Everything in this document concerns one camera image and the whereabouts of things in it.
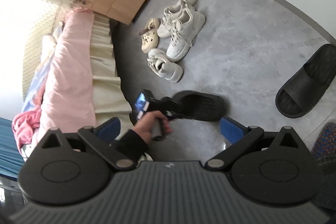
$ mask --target bed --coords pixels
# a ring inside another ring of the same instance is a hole
[[[37,4],[25,45],[25,104],[12,124],[19,151],[27,144],[32,151],[51,127],[75,132],[113,117],[120,120],[121,138],[132,127],[132,109],[120,88],[109,18],[68,0]]]

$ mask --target cream bed sheet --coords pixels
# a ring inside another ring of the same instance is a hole
[[[112,117],[118,117],[121,138],[133,125],[129,118],[132,111],[120,88],[116,62],[111,44],[109,19],[95,14],[91,34],[90,61],[93,74],[93,106],[96,124],[101,125]]]

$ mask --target pink blanket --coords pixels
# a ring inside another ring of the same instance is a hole
[[[33,135],[36,145],[51,127],[63,133],[95,126],[92,101],[90,38],[94,15],[79,9],[67,18],[58,39],[41,105],[40,129]]]

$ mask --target blue curtain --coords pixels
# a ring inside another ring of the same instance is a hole
[[[23,163],[16,147],[12,122],[0,118],[0,175],[17,178]]]

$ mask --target black sleeve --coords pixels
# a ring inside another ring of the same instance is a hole
[[[131,129],[120,140],[114,140],[111,146],[135,162],[148,150],[145,141]]]

